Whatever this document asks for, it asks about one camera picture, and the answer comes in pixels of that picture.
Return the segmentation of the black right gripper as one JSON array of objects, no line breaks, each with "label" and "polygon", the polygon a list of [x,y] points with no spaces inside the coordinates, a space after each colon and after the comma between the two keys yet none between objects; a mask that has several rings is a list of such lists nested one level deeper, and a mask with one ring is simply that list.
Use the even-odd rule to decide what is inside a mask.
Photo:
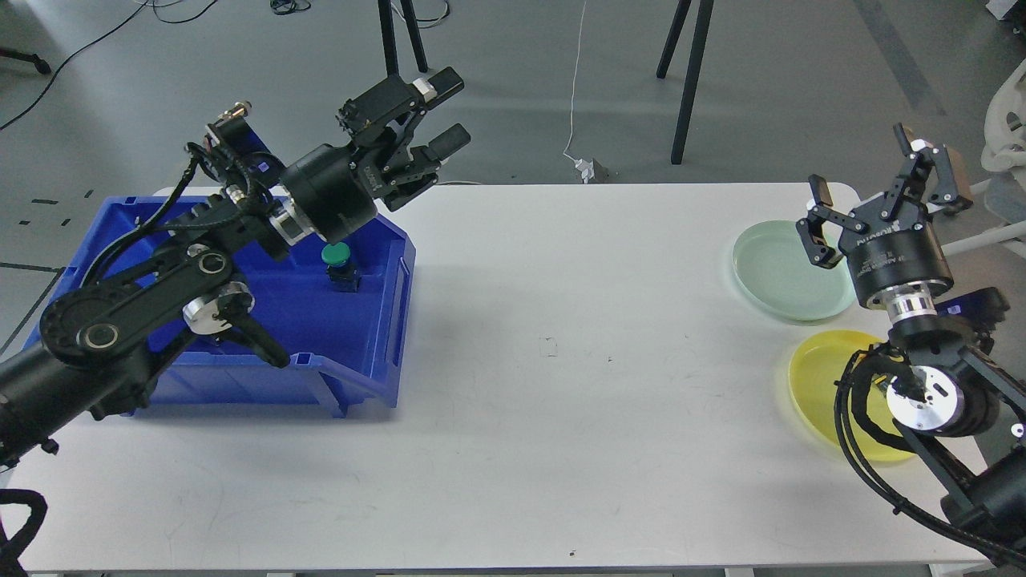
[{"label": "black right gripper", "polygon": [[[951,269],[926,204],[954,215],[975,203],[959,151],[913,139],[901,122],[893,125],[893,132],[906,160],[883,200],[864,200],[850,216],[843,215],[834,209],[827,180],[810,175],[811,205],[805,218],[795,223],[811,265],[832,269],[843,253],[858,305],[866,309],[883,309],[879,294],[891,286],[925,284],[934,298],[952,288]],[[823,235],[827,223],[846,230],[838,242],[840,251]]]}]

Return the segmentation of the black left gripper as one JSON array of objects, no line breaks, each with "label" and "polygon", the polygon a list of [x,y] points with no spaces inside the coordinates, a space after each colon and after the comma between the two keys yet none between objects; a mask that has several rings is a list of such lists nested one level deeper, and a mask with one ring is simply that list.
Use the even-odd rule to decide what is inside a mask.
[{"label": "black left gripper", "polygon": [[280,176],[297,218],[336,244],[374,218],[374,201],[399,211],[434,186],[441,165],[471,143],[471,134],[457,123],[426,145],[408,143],[422,113],[464,87],[462,76],[447,67],[411,83],[389,75],[345,101],[337,121],[351,142],[344,147],[323,143]]}]

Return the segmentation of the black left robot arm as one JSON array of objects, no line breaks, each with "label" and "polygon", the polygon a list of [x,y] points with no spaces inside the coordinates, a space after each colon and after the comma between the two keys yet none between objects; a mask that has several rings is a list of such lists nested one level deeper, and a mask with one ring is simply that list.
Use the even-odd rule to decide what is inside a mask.
[{"label": "black left robot arm", "polygon": [[407,83],[392,74],[338,110],[349,134],[284,165],[235,103],[187,143],[172,193],[95,257],[78,288],[44,308],[40,339],[2,364],[2,468],[89,413],[146,408],[158,377],[198,336],[210,335],[283,368],[289,354],[252,317],[254,299],[234,261],[250,244],[274,260],[317,235],[337,244],[366,226],[381,201],[398,211],[436,185],[470,134],[455,124],[413,147],[426,113],[465,87],[452,68]]}]

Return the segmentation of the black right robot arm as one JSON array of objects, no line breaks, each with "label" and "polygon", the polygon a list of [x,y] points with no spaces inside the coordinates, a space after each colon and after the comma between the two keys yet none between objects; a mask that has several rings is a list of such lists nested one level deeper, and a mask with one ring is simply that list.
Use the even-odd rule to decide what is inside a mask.
[{"label": "black right robot arm", "polygon": [[[1024,383],[990,357],[992,332],[1008,303],[981,288],[939,303],[952,288],[949,263],[930,206],[972,206],[963,161],[949,147],[913,139],[895,124],[903,164],[886,190],[850,211],[835,211],[826,181],[810,176],[811,201],[796,222],[811,265],[846,263],[858,303],[887,312],[887,339],[851,354],[835,383],[833,426],[850,467],[893,507],[993,565],[1024,567],[1024,439],[982,474],[974,474],[943,438],[990,430],[1007,406],[1024,419]],[[856,439],[913,453],[946,489],[942,518],[901,495],[877,474]]]}]

